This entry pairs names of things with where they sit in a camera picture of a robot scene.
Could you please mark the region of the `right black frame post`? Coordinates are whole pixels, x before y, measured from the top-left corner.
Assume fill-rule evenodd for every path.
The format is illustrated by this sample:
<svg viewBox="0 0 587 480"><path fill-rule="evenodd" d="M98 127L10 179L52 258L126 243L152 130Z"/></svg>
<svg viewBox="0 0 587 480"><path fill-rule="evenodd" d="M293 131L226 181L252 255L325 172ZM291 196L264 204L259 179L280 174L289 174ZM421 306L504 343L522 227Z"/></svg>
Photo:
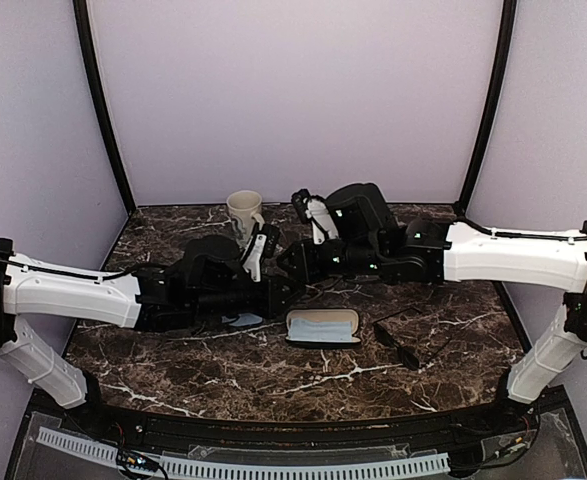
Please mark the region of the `right black frame post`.
<svg viewBox="0 0 587 480"><path fill-rule="evenodd" d="M458 215L464 216L469 209L489 145L506 75L517 5L517 0L504 0L502 2L495 54L484 107L461 192L457 201L453 204Z"/></svg>

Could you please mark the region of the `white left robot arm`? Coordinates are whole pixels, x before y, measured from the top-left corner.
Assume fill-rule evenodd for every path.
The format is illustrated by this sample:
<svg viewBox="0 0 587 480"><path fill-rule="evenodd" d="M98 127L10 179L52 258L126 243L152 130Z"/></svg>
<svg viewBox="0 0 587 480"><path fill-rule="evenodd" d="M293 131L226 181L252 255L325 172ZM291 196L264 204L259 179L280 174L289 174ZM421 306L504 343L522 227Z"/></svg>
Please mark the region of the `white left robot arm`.
<svg viewBox="0 0 587 480"><path fill-rule="evenodd" d="M282 315L304 284L261 269L272 249L258 235L251 250L209 235L187 243L169 266L146 262L99 272L37 261L0 238L0 358L44 390L93 436L114 427L97 380L61 356L34 331L28 314L92 320L142 332L182 330L200 317Z"/></svg>

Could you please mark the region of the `left black frame post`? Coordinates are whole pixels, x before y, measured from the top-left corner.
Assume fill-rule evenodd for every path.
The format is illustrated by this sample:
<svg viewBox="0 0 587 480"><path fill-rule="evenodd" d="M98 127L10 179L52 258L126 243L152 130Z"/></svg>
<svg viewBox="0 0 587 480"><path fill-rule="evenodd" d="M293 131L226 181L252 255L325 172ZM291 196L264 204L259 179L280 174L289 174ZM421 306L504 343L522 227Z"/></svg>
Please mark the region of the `left black frame post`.
<svg viewBox="0 0 587 480"><path fill-rule="evenodd" d="M101 139L121 202L127 214L131 215L136 211L137 205L125 172L107 105L91 27L89 4L85 0L73 0L72 5L85 76Z"/></svg>

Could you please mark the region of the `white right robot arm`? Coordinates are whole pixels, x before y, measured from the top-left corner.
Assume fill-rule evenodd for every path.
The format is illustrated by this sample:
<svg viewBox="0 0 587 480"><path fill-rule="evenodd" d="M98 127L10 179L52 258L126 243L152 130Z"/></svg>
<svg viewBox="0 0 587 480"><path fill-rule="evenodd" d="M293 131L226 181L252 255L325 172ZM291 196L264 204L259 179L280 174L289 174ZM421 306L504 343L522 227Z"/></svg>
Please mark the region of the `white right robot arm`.
<svg viewBox="0 0 587 480"><path fill-rule="evenodd" d="M518 422L522 405L536 401L587 347L587 221L561 232L500 230L464 217L398 224L373 183L347 185L328 197L301 189L292 205L313 236L292 243L277 264L305 284L375 276L386 284L481 280L563 291L554 320L510 368L505 395L484 410L483 424L494 434Z"/></svg>

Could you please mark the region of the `black hard glasses case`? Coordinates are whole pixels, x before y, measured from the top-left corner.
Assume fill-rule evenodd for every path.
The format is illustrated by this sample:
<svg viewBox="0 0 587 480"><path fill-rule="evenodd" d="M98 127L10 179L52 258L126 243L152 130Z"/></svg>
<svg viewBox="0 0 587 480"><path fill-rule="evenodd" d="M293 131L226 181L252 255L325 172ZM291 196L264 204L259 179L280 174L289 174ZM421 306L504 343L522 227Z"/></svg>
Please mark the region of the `black hard glasses case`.
<svg viewBox="0 0 587 480"><path fill-rule="evenodd" d="M361 344L359 314L352 309L297 309L286 316L286 341L308 348L348 348Z"/></svg>

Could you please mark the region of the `light blue cleaning cloth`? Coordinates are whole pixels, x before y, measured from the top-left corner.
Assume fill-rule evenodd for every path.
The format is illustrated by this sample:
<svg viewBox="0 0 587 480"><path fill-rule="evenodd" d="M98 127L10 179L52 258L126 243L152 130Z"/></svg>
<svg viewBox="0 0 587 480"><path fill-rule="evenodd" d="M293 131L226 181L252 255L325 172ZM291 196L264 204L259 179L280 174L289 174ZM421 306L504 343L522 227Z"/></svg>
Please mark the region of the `light blue cleaning cloth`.
<svg viewBox="0 0 587 480"><path fill-rule="evenodd" d="M352 328L349 322L312 322L294 318L291 321L288 338L301 342L350 343Z"/></svg>
<svg viewBox="0 0 587 480"><path fill-rule="evenodd" d="M262 324L264 321L261 316L253 313L243 313L233 317L222 316L221 320L223 325L233 328L256 326Z"/></svg>

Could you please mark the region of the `black frame sunglasses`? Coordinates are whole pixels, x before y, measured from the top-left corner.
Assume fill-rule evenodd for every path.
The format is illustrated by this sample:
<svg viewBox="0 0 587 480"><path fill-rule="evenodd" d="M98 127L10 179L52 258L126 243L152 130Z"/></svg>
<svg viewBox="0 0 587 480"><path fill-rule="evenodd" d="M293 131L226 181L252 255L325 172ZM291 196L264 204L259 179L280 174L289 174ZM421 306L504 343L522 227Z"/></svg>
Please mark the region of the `black frame sunglasses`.
<svg viewBox="0 0 587 480"><path fill-rule="evenodd" d="M392 349L398 362L410 371L426 368L456 338L449 335L440 345L433 345L437 331L421 331L421 318L419 309L407 307L372 322L376 341Z"/></svg>

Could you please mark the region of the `black frame post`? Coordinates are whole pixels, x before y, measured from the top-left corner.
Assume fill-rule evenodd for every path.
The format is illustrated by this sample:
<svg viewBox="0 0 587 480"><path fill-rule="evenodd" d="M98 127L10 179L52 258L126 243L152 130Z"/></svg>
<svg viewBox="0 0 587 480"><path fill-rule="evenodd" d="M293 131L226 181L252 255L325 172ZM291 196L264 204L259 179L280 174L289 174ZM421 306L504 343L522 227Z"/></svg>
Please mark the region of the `black frame post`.
<svg viewBox="0 0 587 480"><path fill-rule="evenodd" d="M484 107L461 192L457 201L453 204L458 215L464 216L469 209L489 145L506 75L517 5L517 0L504 0L502 2L495 54Z"/></svg>
<svg viewBox="0 0 587 480"><path fill-rule="evenodd" d="M101 139L121 202L127 214L131 215L136 211L137 205L125 172L107 105L91 27L89 4L85 0L73 0L72 5L85 76Z"/></svg>

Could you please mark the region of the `brown tortoiseshell sunglasses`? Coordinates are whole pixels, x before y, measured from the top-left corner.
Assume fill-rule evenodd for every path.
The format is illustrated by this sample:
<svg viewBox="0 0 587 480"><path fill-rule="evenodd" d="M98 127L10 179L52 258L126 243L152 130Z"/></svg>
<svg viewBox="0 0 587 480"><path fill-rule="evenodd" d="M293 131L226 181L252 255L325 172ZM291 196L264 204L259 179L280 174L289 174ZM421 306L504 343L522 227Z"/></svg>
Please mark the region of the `brown tortoiseshell sunglasses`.
<svg viewBox="0 0 587 480"><path fill-rule="evenodd" d="M360 279L359 277L349 276L334 276L331 277L331 281L326 280L316 284L306 285L306 292L312 297L320 297L325 293L338 292L341 285L356 287L358 285L368 284L369 280Z"/></svg>

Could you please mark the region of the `cream ceramic mug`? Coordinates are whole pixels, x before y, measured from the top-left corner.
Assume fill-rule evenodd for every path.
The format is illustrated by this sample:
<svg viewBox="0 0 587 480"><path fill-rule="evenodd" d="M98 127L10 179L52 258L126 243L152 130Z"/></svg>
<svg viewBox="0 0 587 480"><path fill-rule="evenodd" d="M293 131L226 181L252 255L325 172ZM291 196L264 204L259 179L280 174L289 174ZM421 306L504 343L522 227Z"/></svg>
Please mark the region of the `cream ceramic mug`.
<svg viewBox="0 0 587 480"><path fill-rule="evenodd" d="M234 192L226 200L234 238L242 249L250 242L254 227L257 226L258 230L261 230L265 224L262 202L262 196L252 190Z"/></svg>

